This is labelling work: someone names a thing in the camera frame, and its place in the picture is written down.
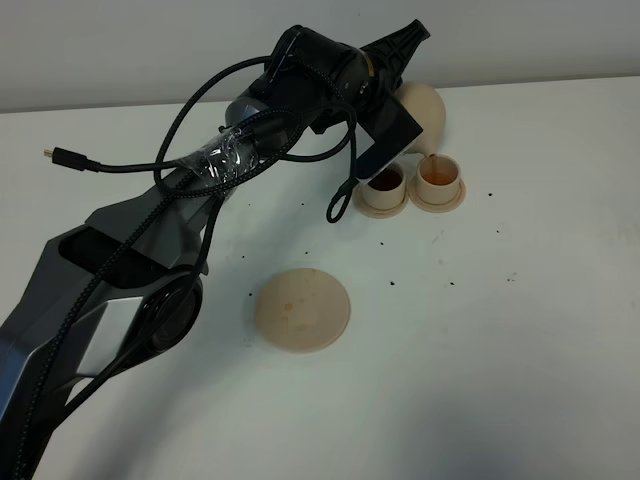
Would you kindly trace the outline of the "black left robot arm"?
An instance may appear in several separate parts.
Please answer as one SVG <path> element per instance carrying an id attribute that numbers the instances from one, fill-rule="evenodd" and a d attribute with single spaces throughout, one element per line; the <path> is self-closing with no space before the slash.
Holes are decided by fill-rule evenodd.
<path id="1" fill-rule="evenodd" d="M 338 150 L 349 173 L 326 210 L 339 221 L 354 189 L 375 177 L 422 133 L 396 94 L 429 36 L 419 21 L 356 48 L 296 25 L 274 50 L 228 74 L 261 75 L 227 108 L 218 134 L 176 160 L 106 165 L 55 148 L 58 166 L 92 173 L 151 173 L 144 194 L 94 211 L 49 240 L 1 327 L 1 475 L 29 479 L 54 430 L 111 377 L 179 343 L 203 302 L 201 279 L 213 230 L 233 191 L 279 161 L 306 130 L 347 126 Z"/>

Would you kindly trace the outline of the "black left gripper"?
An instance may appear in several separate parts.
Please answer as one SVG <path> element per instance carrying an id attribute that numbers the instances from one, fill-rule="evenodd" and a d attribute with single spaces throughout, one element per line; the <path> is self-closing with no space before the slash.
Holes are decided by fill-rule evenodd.
<path id="1" fill-rule="evenodd" d="M 335 85 L 368 133 L 390 128 L 392 94 L 420 44 L 431 37 L 419 21 L 358 49 L 339 42 L 311 42 L 309 63 Z"/>

